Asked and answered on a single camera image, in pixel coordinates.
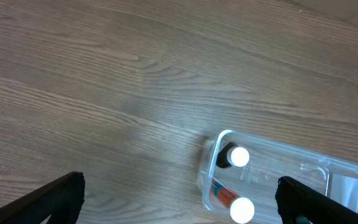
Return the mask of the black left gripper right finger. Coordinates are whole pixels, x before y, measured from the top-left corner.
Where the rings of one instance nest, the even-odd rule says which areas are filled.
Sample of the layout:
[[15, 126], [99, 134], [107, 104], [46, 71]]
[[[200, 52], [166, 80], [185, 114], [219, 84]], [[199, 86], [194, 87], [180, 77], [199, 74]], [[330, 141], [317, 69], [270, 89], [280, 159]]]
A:
[[279, 178], [275, 199], [283, 224], [358, 224], [358, 213], [289, 176]]

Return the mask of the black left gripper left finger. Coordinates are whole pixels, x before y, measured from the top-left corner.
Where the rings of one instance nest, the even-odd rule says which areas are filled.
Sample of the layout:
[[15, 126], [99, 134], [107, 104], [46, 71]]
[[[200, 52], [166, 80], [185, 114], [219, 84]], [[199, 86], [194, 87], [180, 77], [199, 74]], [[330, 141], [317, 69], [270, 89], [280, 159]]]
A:
[[82, 172], [70, 172], [0, 208], [0, 224], [75, 224], [85, 202]]

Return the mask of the dark bottle with white cap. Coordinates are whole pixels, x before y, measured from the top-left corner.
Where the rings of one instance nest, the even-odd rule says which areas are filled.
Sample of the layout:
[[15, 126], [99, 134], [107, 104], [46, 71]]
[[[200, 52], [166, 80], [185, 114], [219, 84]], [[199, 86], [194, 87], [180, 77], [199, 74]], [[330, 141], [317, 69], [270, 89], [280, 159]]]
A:
[[234, 142], [227, 143], [218, 153], [216, 165], [219, 168], [244, 167], [250, 160], [250, 154], [244, 147]]

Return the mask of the orange tube with white cap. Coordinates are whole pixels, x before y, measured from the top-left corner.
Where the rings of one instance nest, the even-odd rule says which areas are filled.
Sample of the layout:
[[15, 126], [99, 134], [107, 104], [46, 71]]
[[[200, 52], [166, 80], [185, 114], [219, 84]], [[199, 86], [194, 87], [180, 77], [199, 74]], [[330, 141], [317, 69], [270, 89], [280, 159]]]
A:
[[229, 210], [230, 217], [236, 223], [245, 224], [254, 217], [253, 202], [246, 197], [239, 196], [218, 179], [212, 178], [210, 192]]

